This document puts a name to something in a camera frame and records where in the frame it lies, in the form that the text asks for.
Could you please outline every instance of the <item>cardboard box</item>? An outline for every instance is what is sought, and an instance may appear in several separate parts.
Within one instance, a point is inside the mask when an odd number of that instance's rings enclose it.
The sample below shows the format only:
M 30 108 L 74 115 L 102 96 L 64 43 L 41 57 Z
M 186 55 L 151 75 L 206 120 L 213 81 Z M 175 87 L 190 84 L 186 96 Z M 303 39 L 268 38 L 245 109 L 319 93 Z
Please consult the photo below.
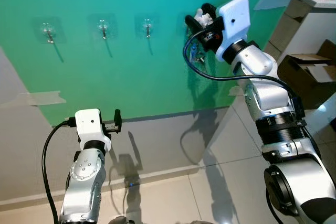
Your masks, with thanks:
M 316 55 L 287 55 L 278 76 L 302 98 L 305 109 L 317 109 L 336 92 L 336 45 L 326 40 Z

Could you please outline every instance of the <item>white shelf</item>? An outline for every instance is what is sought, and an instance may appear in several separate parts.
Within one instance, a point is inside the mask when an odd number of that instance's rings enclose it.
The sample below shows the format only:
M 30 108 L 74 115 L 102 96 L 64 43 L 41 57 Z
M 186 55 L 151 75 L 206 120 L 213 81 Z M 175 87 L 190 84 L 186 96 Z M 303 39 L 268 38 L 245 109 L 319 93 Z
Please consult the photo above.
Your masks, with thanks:
M 336 0 L 301 0 L 315 8 L 336 8 Z

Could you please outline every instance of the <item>metal hook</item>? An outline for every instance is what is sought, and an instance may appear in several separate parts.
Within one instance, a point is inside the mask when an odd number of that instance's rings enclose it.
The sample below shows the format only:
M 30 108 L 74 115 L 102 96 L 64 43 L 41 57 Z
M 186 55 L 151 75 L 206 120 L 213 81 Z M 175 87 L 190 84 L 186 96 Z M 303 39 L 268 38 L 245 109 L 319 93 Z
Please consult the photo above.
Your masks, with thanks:
M 199 61 L 201 64 L 204 64 L 204 63 L 205 63 L 205 60 L 204 60 L 203 57 L 199 57 L 199 58 L 197 59 L 197 61 Z
M 55 29 L 53 26 L 49 23 L 42 23 L 42 31 L 49 38 L 47 42 L 53 44 L 54 39 L 52 35 L 55 35 Z
M 146 28 L 147 28 L 147 39 L 149 39 L 151 37 L 151 25 L 150 24 L 146 25 Z
M 107 39 L 106 30 L 108 28 L 107 24 L 105 23 L 104 19 L 99 20 L 100 25 L 98 26 L 103 31 L 103 39 Z
M 106 39 L 105 27 L 103 26 L 103 39 Z
M 47 31 L 47 35 L 49 37 L 49 40 L 47 40 L 49 43 L 53 44 L 54 43 L 54 39 L 53 37 L 51 36 L 51 33 L 50 33 L 50 30 Z

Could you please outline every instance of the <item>floor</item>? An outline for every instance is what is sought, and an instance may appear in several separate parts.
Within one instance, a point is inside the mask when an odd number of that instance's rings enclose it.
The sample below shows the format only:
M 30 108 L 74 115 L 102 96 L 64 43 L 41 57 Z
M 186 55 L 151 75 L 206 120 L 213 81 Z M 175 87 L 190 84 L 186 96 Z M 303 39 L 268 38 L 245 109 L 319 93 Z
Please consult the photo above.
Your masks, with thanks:
M 336 94 L 306 120 L 322 159 L 336 179 Z M 136 224 L 276 223 L 265 200 L 261 140 L 243 97 L 237 97 L 213 136 L 196 174 L 102 194 L 99 224 L 125 215 Z M 58 212 L 61 202 L 57 202 Z M 297 223 L 278 214 L 284 223 Z M 49 205 L 0 212 L 0 223 L 52 223 Z

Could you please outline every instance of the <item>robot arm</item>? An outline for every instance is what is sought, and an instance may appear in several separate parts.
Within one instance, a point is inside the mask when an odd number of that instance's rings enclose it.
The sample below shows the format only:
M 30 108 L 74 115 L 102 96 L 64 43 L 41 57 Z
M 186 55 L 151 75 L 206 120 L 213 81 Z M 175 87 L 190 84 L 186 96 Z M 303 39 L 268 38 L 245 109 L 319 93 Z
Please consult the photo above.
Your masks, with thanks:
M 97 223 L 100 191 L 106 177 L 104 156 L 111 149 L 111 135 L 98 109 L 80 110 L 75 118 L 81 152 L 70 169 L 59 223 Z M 116 110 L 114 121 L 116 126 L 109 132 L 120 132 L 119 110 Z
M 186 16 L 185 21 L 192 34 L 203 29 L 197 39 L 205 51 L 212 50 L 217 60 L 230 64 L 235 76 L 278 79 L 274 58 L 254 42 L 246 42 L 248 0 L 233 0 L 218 9 L 204 4 L 200 13 L 196 19 Z M 245 78 L 238 83 L 263 141 L 263 157 L 271 164 L 264 179 L 272 205 L 299 223 L 335 223 L 335 185 L 304 127 L 303 110 L 296 110 L 297 100 L 271 80 Z

